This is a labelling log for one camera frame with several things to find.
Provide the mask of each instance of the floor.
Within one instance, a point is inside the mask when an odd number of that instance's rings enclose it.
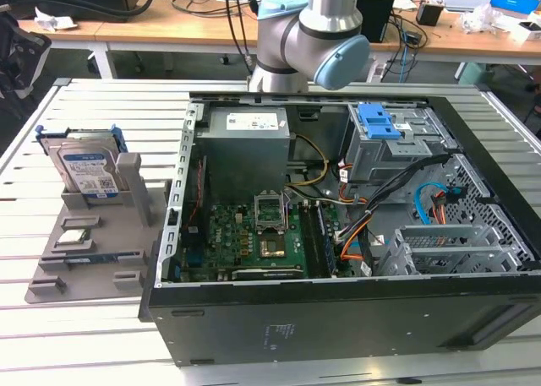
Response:
[[[46,61],[41,77],[36,81],[32,97],[25,100],[25,107],[19,113],[28,117],[43,95],[58,77],[97,78],[87,68],[86,51],[52,50]],[[142,72],[137,72],[137,57],[132,52],[115,52],[114,60],[118,77],[121,79],[245,79],[246,70],[240,56],[230,56],[228,65],[220,64],[220,56],[215,54],[175,53],[174,69],[166,72],[163,57],[159,52],[141,52],[144,65]],[[455,84],[454,73],[457,63],[418,63],[409,75],[408,83]],[[369,64],[365,67],[359,81],[366,80]],[[398,75],[388,73],[386,82],[398,82]],[[533,103],[533,93],[524,88],[528,78],[514,67],[499,66],[489,87],[520,118],[524,119]],[[24,119],[17,118],[14,109],[0,100],[0,154],[9,146],[14,136],[24,124]],[[534,132],[541,128],[541,120],[530,118],[528,127]]]

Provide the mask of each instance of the white box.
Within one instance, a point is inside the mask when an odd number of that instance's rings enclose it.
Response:
[[[541,41],[541,25],[535,21],[521,21],[510,32],[515,41]]]

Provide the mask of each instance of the motherboard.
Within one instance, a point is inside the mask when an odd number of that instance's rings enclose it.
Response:
[[[213,204],[204,241],[184,249],[181,281],[331,277],[331,238],[340,230],[334,205],[284,203],[280,194],[250,204]]]

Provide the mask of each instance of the green circuit board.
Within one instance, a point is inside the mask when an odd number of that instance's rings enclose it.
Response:
[[[237,269],[298,269],[308,278],[299,206],[290,205],[287,210],[284,232],[258,232],[254,204],[213,205],[202,264],[189,270],[190,280],[221,280]],[[279,215],[279,210],[265,206],[260,208],[259,219],[276,220]],[[322,215],[328,235],[340,229],[334,206],[324,207]]]

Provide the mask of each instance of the desk leg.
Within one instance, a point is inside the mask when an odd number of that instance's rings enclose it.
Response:
[[[370,84],[379,84],[383,78],[385,68],[387,68],[387,62],[391,59],[390,54],[386,52],[376,52],[374,54],[374,62],[370,66],[369,76],[366,81]]]
[[[94,52],[94,58],[98,64],[98,70],[102,79],[116,79],[117,70],[112,61],[111,52],[106,42],[90,44],[89,49]]]
[[[163,53],[163,67],[166,72],[172,72],[174,69],[174,61],[172,59],[172,53],[164,52]]]
[[[462,72],[464,72],[464,68],[466,67],[466,65],[467,65],[467,63],[460,63],[460,65],[458,66],[458,69],[455,72],[455,79],[456,80],[460,79],[460,77],[462,76]]]

